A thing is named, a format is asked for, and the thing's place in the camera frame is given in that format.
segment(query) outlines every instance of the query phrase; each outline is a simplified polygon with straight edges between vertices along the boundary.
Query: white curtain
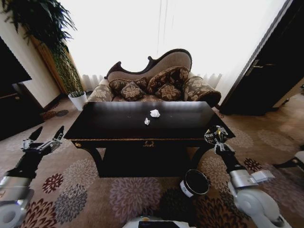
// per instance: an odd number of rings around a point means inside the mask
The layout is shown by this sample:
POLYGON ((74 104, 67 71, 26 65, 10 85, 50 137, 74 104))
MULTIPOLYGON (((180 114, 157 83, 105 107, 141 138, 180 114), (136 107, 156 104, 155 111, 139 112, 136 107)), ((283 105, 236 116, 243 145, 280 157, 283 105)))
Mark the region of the white curtain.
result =
POLYGON ((96 86, 103 80, 102 75, 81 75, 80 79, 86 92, 93 91, 96 86))
POLYGON ((191 71, 214 87, 239 75, 284 2, 61 0, 78 29, 69 31, 68 46, 81 75, 105 76, 118 61, 140 71, 148 56, 184 48, 192 55, 191 71))

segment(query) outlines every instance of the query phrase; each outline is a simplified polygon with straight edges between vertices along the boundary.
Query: potted plant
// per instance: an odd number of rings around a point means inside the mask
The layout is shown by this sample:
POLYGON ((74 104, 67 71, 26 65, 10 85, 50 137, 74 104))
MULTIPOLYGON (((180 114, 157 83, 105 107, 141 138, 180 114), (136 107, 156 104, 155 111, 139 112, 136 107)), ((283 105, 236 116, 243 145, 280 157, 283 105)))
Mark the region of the potted plant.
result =
POLYGON ((33 36, 48 47, 68 97, 78 110, 82 110, 87 101, 86 93, 65 43, 71 38, 65 29, 76 29, 69 11, 57 0, 2 0, 2 6, 9 14, 6 21, 11 20, 17 32, 21 25, 26 31, 24 38, 33 36))

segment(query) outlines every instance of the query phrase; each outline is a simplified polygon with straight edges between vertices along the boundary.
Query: sofa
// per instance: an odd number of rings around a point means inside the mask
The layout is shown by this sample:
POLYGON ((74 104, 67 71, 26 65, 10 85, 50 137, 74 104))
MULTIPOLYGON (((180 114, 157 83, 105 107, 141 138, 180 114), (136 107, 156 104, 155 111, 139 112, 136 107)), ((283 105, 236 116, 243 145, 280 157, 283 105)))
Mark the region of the sofa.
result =
POLYGON ((149 56, 148 60, 140 72, 127 71, 117 62, 88 102, 206 101, 214 107, 220 101, 220 92, 191 72, 188 51, 174 49, 158 59, 149 56))

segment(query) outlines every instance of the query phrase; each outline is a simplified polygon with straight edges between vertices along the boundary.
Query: patterned rug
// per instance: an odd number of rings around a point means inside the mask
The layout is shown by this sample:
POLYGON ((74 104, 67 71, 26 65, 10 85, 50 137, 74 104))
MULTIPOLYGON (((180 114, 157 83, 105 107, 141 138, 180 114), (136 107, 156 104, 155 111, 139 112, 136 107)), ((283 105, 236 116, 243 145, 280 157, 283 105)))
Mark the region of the patterned rug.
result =
MULTIPOLYGON (((68 99, 62 99, 43 124, 40 140, 51 138, 60 126, 67 130, 79 115, 68 99)), ((269 169, 275 180, 261 184, 294 228, 304 223, 304 172, 299 168, 275 169, 294 156, 304 144, 304 96, 292 97, 280 110, 265 116, 224 116, 222 120, 237 136, 228 141, 238 160, 250 172, 269 169)), ((0 175, 15 166, 22 156, 23 139, 38 127, 0 142, 0 175)), ((192 155, 195 148, 188 148, 192 155)), ((229 176, 220 157, 212 150, 198 169, 210 180, 210 191, 189 199, 178 188, 180 178, 98 178, 95 164, 86 151, 63 140, 54 153, 43 158, 31 186, 35 195, 22 228, 121 228, 139 215, 189 222, 198 228, 253 228, 251 219, 240 212, 228 190, 229 176)))

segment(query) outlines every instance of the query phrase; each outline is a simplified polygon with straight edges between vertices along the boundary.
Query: white paper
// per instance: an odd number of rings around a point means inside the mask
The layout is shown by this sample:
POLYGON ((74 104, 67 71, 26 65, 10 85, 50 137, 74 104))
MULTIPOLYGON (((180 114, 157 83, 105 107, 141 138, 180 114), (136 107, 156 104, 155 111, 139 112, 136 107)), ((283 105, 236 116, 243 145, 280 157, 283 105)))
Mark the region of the white paper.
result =
POLYGON ((150 123, 150 120, 148 120, 148 118, 146 118, 145 121, 144 121, 144 124, 148 126, 149 123, 150 123))
POLYGON ((154 109, 154 110, 150 111, 150 115, 152 117, 160 117, 161 116, 161 114, 158 112, 157 109, 154 109))

